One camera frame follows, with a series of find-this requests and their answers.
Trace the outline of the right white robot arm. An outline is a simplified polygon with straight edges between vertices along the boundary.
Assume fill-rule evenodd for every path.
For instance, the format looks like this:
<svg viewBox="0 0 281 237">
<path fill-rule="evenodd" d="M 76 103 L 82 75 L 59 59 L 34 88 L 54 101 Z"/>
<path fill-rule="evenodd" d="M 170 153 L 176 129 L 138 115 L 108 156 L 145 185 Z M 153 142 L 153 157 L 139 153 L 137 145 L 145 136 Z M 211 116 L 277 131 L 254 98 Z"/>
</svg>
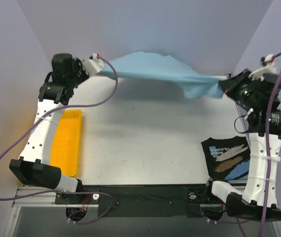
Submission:
<svg viewBox="0 0 281 237">
<path fill-rule="evenodd" d="M 219 180 L 210 180 L 209 186 L 203 189 L 204 199 L 223 201 L 230 217 L 261 221 L 265 213 L 265 221 L 281 221 L 275 190 L 277 165 L 281 160 L 281 110 L 278 108 L 281 102 L 278 95 L 273 94 L 277 79 L 276 73 L 255 76 L 245 69 L 219 82 L 230 99 L 247 109 L 250 158 L 244 191 Z"/>
</svg>

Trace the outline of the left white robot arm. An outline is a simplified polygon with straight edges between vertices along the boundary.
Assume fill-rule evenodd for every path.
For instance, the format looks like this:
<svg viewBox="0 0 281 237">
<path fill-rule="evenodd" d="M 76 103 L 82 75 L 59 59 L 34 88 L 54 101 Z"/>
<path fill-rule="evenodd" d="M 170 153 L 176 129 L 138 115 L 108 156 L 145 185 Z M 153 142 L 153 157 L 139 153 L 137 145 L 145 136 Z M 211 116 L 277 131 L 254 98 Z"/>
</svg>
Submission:
<svg viewBox="0 0 281 237">
<path fill-rule="evenodd" d="M 11 160 L 9 168 L 25 185 L 67 192 L 72 203 L 80 203 L 84 191 L 78 187 L 78 180 L 62 174 L 60 168 L 50 165 L 50 160 L 52 143 L 65 106 L 74 89 L 88 79 L 88 75 L 81 61 L 68 53 L 54 55 L 51 65 L 52 71 L 39 90 L 35 128 L 19 158 Z"/>
</svg>

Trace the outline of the light blue t-shirt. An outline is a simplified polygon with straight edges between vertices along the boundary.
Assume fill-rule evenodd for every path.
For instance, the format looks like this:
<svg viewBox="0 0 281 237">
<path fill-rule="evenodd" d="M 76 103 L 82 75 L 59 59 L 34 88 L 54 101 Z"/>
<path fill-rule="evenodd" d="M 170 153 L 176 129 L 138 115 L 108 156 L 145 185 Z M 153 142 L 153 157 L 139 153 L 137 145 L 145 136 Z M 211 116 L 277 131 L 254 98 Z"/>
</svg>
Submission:
<svg viewBox="0 0 281 237">
<path fill-rule="evenodd" d="M 170 55 L 139 51 L 116 58 L 110 64 L 119 78 L 173 82 L 182 88 L 186 99 L 224 95 L 219 77 L 201 75 Z"/>
</svg>

